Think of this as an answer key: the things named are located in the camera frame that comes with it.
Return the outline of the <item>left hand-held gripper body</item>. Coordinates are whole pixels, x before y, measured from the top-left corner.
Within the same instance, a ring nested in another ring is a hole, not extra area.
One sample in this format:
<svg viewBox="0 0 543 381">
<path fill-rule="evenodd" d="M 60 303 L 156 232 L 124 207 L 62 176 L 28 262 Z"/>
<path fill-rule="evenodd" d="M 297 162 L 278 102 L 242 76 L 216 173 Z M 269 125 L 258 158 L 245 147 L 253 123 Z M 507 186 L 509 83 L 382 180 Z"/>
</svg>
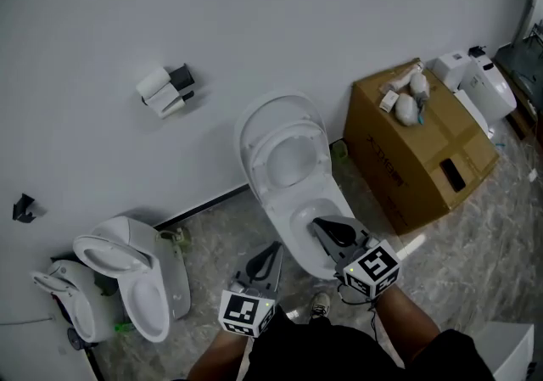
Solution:
<svg viewBox="0 0 543 381">
<path fill-rule="evenodd" d="M 218 320 L 230 333 L 259 337 L 276 313 L 277 284 L 246 286 L 234 281 L 222 291 Z"/>
</svg>

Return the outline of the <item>person's left forearm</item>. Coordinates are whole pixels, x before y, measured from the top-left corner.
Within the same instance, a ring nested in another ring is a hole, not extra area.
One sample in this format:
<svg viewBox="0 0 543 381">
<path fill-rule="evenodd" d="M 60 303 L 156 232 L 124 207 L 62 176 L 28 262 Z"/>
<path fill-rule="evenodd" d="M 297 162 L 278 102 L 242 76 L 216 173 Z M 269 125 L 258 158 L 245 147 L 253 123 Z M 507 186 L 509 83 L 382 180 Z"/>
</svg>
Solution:
<svg viewBox="0 0 543 381">
<path fill-rule="evenodd" d="M 249 337 L 220 330 L 190 369 L 188 381 L 236 381 Z"/>
</svg>

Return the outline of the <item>person's right forearm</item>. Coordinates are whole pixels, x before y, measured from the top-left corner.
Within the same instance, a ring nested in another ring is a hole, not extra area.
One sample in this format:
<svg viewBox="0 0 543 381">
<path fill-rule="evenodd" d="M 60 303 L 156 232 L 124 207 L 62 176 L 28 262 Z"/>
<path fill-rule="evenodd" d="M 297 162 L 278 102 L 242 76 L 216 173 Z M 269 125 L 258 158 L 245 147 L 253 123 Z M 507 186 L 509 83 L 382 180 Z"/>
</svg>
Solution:
<svg viewBox="0 0 543 381">
<path fill-rule="evenodd" d="M 440 334 L 436 323 L 395 284 L 379 296 L 375 308 L 405 366 Z"/>
</svg>

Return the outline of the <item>white toilet bowl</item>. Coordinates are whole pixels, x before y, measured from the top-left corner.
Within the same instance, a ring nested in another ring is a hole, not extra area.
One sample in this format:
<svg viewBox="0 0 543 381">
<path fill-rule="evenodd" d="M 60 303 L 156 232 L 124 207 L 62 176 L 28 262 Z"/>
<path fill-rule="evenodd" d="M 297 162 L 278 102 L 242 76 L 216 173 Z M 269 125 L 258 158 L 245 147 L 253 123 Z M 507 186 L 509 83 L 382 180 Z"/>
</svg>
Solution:
<svg viewBox="0 0 543 381">
<path fill-rule="evenodd" d="M 313 277 L 334 279 L 335 263 L 310 229 L 316 217 L 355 216 L 333 176 L 317 173 L 287 188 L 264 187 L 260 203 L 296 262 Z"/>
</svg>

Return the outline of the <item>white toilet with square tank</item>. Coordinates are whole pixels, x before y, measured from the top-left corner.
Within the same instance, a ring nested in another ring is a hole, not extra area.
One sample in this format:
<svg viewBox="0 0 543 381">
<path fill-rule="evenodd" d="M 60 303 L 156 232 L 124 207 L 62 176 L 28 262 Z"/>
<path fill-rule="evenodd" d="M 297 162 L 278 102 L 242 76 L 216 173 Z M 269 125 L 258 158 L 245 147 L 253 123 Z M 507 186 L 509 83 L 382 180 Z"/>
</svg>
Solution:
<svg viewBox="0 0 543 381">
<path fill-rule="evenodd" d="M 191 293 L 182 251 L 150 225 L 116 216 L 76 237 L 73 250 L 88 267 L 117 280 L 136 330 L 160 343 L 188 314 Z"/>
</svg>

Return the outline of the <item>white toilet with small tank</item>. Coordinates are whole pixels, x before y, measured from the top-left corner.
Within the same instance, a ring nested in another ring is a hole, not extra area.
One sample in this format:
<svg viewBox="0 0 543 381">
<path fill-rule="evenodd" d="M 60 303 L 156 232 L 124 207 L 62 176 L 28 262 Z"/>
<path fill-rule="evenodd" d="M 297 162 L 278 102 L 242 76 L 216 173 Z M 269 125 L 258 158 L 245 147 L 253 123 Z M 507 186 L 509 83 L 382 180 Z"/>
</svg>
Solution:
<svg viewBox="0 0 543 381">
<path fill-rule="evenodd" d="M 453 51 L 438 57 L 434 62 L 432 71 L 475 119 L 486 136 L 492 138 L 492 132 L 483 115 L 473 104 L 466 92 L 460 88 L 460 83 L 466 73 L 469 63 L 470 58 L 467 56 L 467 53 L 463 51 Z"/>
</svg>

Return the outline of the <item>white plastic appliance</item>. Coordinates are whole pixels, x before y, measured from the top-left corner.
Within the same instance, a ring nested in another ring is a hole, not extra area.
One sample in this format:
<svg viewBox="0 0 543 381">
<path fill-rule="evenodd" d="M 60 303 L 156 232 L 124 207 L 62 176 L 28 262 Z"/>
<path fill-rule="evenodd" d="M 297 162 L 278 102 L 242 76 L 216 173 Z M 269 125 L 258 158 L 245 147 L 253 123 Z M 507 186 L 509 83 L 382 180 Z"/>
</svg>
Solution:
<svg viewBox="0 0 543 381">
<path fill-rule="evenodd" d="M 512 89 L 496 64 L 486 55 L 470 57 L 460 88 L 479 110 L 488 126 L 494 126 L 517 108 Z"/>
</svg>

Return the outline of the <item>large cardboard box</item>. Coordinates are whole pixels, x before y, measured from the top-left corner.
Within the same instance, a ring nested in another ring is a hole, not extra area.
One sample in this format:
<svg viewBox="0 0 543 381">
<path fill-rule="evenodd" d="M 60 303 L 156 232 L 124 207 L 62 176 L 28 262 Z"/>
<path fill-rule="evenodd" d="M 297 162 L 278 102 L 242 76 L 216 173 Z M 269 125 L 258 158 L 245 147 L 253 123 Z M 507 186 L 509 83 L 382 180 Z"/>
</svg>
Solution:
<svg viewBox="0 0 543 381">
<path fill-rule="evenodd" d="M 479 124 L 430 70 L 423 123 L 403 126 L 379 108 L 379 87 L 409 64 L 355 81 L 344 127 L 348 152 L 399 235 L 460 205 L 492 172 L 499 154 Z M 452 159 L 466 187 L 456 193 L 439 163 Z"/>
</svg>

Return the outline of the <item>person's black clothing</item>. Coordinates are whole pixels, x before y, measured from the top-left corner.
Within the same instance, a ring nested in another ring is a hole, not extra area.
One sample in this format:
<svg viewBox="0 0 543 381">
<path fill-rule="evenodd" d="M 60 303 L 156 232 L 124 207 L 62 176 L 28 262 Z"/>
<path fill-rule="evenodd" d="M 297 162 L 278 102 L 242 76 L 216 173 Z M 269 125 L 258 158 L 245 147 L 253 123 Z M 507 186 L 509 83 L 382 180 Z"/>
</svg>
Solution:
<svg viewBox="0 0 543 381">
<path fill-rule="evenodd" d="M 274 317 L 254 341 L 243 381 L 495 381 L 473 340 L 440 333 L 405 368 L 368 334 L 327 318 L 306 324 Z"/>
</svg>

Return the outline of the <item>black phone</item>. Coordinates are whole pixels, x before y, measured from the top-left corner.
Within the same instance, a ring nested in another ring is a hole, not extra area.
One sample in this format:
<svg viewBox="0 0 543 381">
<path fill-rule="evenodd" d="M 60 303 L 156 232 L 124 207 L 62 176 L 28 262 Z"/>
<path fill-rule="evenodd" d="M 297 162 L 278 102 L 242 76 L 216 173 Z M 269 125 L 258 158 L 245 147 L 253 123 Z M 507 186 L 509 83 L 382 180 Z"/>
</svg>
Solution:
<svg viewBox="0 0 543 381">
<path fill-rule="evenodd" d="M 466 183 L 462 178 L 459 170 L 456 168 L 456 165 L 452 159 L 447 158 L 442 160 L 439 163 L 441 170 L 444 172 L 449 184 L 456 193 L 461 192 L 465 187 Z"/>
</svg>

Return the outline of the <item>beige tube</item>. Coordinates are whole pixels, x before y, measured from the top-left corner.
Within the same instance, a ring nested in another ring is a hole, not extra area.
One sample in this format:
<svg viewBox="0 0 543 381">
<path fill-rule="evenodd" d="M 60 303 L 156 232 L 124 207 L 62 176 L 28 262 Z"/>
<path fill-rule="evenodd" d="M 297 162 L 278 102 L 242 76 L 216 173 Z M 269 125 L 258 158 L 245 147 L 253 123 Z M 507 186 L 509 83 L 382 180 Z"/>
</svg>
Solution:
<svg viewBox="0 0 543 381">
<path fill-rule="evenodd" d="M 424 70 L 424 63 L 418 61 L 413 64 L 409 64 L 399 75 L 395 76 L 389 81 L 386 81 L 379 87 L 379 91 L 382 94 L 386 94 L 390 91 L 398 92 L 402 87 L 408 85 L 411 81 L 411 77 L 416 73 L 422 73 Z"/>
</svg>

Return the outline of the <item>white cabinet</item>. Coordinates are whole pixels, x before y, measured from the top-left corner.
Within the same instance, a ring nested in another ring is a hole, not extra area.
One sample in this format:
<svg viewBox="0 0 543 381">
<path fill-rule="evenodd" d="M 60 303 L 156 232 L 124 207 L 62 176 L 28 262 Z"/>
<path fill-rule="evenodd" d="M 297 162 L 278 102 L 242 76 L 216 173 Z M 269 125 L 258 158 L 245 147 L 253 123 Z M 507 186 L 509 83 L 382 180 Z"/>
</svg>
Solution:
<svg viewBox="0 0 543 381">
<path fill-rule="evenodd" d="M 473 340 L 495 381 L 527 381 L 534 336 L 533 324 L 487 322 Z"/>
</svg>

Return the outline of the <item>black round device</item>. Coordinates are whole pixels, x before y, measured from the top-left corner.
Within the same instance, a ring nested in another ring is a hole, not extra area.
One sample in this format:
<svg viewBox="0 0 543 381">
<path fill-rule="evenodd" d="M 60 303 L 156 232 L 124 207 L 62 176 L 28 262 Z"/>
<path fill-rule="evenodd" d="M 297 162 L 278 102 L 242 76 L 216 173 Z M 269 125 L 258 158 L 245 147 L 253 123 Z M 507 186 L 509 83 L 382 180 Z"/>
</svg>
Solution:
<svg viewBox="0 0 543 381">
<path fill-rule="evenodd" d="M 76 332 L 76 330 L 73 327 L 67 329 L 67 338 L 70 342 L 70 345 L 75 350 L 85 349 L 86 342 L 80 337 L 80 335 Z"/>
</svg>

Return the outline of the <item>black paper holder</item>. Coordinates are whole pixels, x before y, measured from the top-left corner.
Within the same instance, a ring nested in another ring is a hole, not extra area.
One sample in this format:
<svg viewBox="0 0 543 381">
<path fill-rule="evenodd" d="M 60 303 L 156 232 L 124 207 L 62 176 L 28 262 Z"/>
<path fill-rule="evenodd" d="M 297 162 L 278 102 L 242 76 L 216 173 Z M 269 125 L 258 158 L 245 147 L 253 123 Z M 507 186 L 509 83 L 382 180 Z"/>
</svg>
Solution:
<svg viewBox="0 0 543 381">
<path fill-rule="evenodd" d="M 194 96 L 193 90 L 183 92 L 184 89 L 191 87 L 195 83 L 195 80 L 193 79 L 193 76 L 186 64 L 168 73 L 171 77 L 171 81 L 169 83 L 175 87 L 175 89 L 182 95 L 184 100 L 188 100 Z"/>
</svg>

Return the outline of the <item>black wall bracket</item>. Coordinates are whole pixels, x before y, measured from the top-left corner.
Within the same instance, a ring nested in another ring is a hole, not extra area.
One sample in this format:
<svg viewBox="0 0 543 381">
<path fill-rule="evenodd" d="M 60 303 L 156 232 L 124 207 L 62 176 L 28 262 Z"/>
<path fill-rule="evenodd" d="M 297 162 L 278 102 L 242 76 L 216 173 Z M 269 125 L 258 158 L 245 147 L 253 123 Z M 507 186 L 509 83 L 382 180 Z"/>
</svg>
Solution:
<svg viewBox="0 0 543 381">
<path fill-rule="evenodd" d="M 12 219 L 20 223 L 31 223 L 36 218 L 43 217 L 47 210 L 34 198 L 23 193 L 20 199 L 13 205 Z"/>
</svg>

